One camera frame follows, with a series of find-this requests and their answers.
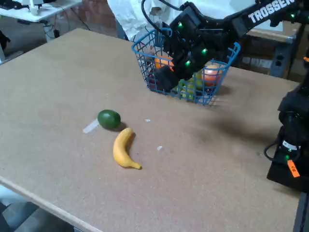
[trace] white table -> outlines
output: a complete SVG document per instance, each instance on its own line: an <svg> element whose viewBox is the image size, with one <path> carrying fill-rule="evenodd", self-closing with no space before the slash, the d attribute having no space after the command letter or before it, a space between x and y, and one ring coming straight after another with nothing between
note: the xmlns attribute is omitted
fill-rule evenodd
<svg viewBox="0 0 309 232"><path fill-rule="evenodd" d="M26 20L29 22L39 23L41 20L49 20L52 16L66 10L82 4L82 0L57 0L55 2L43 4L43 6L39 9L38 15L32 15L28 8L22 8L20 10L10 9L5 10L0 8L0 15L12 17L16 19ZM54 37L53 27L45 26L44 31L46 34L46 40L50 41L51 38ZM0 64L7 62L8 60L15 58L16 56L21 55L22 53L13 54L11 57L6 58L4 56L3 50L0 46Z"/></svg>

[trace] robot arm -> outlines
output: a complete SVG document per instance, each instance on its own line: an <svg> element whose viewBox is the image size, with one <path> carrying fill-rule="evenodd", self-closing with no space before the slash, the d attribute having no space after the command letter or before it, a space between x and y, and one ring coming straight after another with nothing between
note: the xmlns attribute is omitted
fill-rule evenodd
<svg viewBox="0 0 309 232"><path fill-rule="evenodd" d="M204 16L193 3L186 2L180 8L172 6L182 12L170 24L170 36L144 14L166 37L163 50L173 58L173 71L169 66L155 71L158 88L170 91L181 79L190 79L207 61L217 58L231 43L269 19L271 26L283 20L309 23L309 12L305 10L309 9L308 5L306 0L259 0L224 19L214 19ZM309 50L304 62L308 67ZM278 110L282 126L275 142L264 150L265 156L272 161L267 178L309 193L309 72L305 80L282 99ZM267 150L275 145L275 155L270 157Z"/></svg>
<svg viewBox="0 0 309 232"><path fill-rule="evenodd" d="M180 8L173 7L182 12L170 24L171 36L154 25L144 13L146 19L165 35L163 50L173 58L173 71L162 67L155 72L158 88L170 91L181 79L190 79L207 61L226 52L231 43L269 19L272 26L282 20L309 22L309 14L300 7L301 3L302 0L264 0L224 19L214 19L204 16L193 3L186 2Z"/></svg>

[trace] white tape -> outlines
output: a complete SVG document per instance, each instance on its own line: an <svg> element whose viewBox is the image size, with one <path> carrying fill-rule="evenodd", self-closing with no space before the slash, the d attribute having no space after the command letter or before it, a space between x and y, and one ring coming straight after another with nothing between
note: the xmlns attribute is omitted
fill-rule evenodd
<svg viewBox="0 0 309 232"><path fill-rule="evenodd" d="M294 151L296 151L297 150L297 147L296 146L294 146L294 145L292 145L292 144L289 144L287 141L283 141L283 143L282 143L282 145L283 146L285 146L287 149L291 149L291 150L294 150Z"/></svg>
<svg viewBox="0 0 309 232"><path fill-rule="evenodd" d="M92 131L94 128L96 128L98 125L99 125L98 119L96 118L92 123L90 123L87 127L83 129L83 132L87 134L90 131Z"/></svg>

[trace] orange tag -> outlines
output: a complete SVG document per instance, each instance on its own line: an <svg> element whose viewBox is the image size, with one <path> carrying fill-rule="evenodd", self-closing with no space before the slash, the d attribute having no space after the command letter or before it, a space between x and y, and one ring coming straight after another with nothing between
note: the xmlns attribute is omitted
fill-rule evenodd
<svg viewBox="0 0 309 232"><path fill-rule="evenodd" d="M288 160L288 166L289 166L291 173L294 176L294 178L300 177L300 174L298 173L298 170L296 169L295 164L292 160Z"/></svg>

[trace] black cable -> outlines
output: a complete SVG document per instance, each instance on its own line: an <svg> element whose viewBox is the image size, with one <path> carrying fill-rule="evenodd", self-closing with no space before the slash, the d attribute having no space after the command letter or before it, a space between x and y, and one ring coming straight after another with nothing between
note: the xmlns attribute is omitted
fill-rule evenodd
<svg viewBox="0 0 309 232"><path fill-rule="evenodd" d="M170 37L163 31L161 30L153 21L151 21L151 19L148 17L148 15L145 12L145 8L144 8L144 3L146 0L141 0L141 11L144 15L144 17L147 19L147 21L151 24L151 26L153 26L157 31L159 31L162 35L164 35L166 38L168 38L170 40Z"/></svg>
<svg viewBox="0 0 309 232"><path fill-rule="evenodd" d="M69 32L70 29L71 29L71 26L70 26L69 17L68 17L66 10L60 5L56 5L56 7L60 7L62 9L62 12L64 12L64 14L66 15L67 24L68 24L68 32Z"/></svg>
<svg viewBox="0 0 309 232"><path fill-rule="evenodd" d="M85 27L89 30L89 31L91 31L90 30L90 28L89 28L89 26L79 17L79 15L71 8L71 11L73 11L73 13L76 15L76 17L78 17L78 19L85 25Z"/></svg>
<svg viewBox="0 0 309 232"><path fill-rule="evenodd" d="M165 5L169 6L170 8L176 10L176 11L182 11L179 7L176 7L176 6L174 6L174 5L170 4L170 3L168 3L168 2L165 1L165 0L159 0L159 1L162 2L162 3L164 3Z"/></svg>
<svg viewBox="0 0 309 232"><path fill-rule="evenodd" d="M50 37L50 35L48 33L50 33L52 30L55 29L55 25L56 25L56 19L57 19L57 15L55 15L55 20L54 20L54 24L53 25L47 25L48 22L45 23L45 25L43 27L52 27L49 31L45 31L44 33L45 35L47 35L50 39L55 39L55 37Z"/></svg>
<svg viewBox="0 0 309 232"><path fill-rule="evenodd" d="M265 147L264 149L264 155L266 156L267 159L269 159L270 161L276 161L273 157L270 157L268 154L267 154L267 151L268 149L270 149L272 146L278 144L278 138L270 145L268 145L267 147Z"/></svg>

